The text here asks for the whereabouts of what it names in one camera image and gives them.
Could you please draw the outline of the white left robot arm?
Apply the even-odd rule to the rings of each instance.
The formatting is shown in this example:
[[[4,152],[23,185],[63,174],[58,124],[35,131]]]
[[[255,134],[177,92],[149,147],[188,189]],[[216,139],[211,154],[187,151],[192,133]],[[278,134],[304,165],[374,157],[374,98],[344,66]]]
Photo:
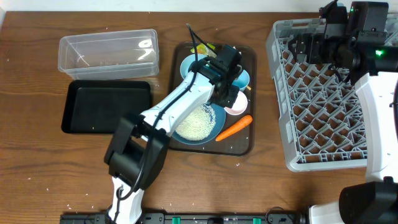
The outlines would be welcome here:
[[[120,119],[104,156],[114,185],[108,223],[138,221],[144,191],[164,166],[171,135],[207,102],[231,107],[239,92],[233,81],[242,70],[239,62],[205,57],[191,64],[184,81],[160,103]]]

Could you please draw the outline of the dark blue plate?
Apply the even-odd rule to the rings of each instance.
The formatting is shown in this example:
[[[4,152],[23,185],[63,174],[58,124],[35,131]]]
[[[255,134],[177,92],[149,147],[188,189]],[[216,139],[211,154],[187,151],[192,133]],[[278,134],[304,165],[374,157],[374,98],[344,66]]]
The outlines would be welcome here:
[[[202,104],[176,128],[172,137],[187,145],[205,144],[217,137],[226,122],[226,111],[216,104]]]

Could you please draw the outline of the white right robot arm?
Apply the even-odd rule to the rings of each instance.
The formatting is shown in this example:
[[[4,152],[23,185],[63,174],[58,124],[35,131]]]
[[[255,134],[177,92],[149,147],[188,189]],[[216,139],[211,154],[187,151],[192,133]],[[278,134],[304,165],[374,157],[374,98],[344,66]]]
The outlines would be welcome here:
[[[322,33],[288,44],[295,61],[349,71],[359,99],[368,150],[366,181],[344,188],[337,202],[309,208],[307,223],[397,222],[397,48],[386,45],[386,2],[337,1],[321,7]]]

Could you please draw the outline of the light blue cup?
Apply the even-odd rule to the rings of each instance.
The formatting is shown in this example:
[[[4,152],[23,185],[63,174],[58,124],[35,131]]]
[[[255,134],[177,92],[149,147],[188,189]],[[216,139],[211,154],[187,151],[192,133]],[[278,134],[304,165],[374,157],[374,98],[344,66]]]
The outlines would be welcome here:
[[[247,71],[243,70],[242,73],[233,81],[233,85],[237,86],[241,91],[244,91],[249,85],[250,76]]]

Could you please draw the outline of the light blue small bowl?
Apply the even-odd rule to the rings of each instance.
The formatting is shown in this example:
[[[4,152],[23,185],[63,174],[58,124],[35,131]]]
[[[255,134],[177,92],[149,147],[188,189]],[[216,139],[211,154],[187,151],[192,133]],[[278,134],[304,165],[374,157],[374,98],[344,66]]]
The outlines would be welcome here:
[[[182,79],[184,80],[188,74],[190,65],[195,61],[195,54],[191,54],[185,57],[180,65],[180,74]]]

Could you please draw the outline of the white rice pile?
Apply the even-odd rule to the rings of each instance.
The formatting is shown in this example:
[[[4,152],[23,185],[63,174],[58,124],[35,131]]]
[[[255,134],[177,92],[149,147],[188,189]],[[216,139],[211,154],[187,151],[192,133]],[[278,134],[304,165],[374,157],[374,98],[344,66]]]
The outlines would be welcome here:
[[[207,138],[215,127],[214,109],[206,104],[193,110],[176,128],[175,132],[189,141],[201,141]]]

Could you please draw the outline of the pink cup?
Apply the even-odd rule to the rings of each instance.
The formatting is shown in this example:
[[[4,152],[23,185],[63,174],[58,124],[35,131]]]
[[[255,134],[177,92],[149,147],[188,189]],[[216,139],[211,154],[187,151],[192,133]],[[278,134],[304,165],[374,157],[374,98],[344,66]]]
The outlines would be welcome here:
[[[224,107],[224,110],[228,114],[236,116],[245,112],[247,106],[248,106],[248,99],[246,95],[240,91],[237,95],[236,101],[234,102],[233,106],[231,108]]]

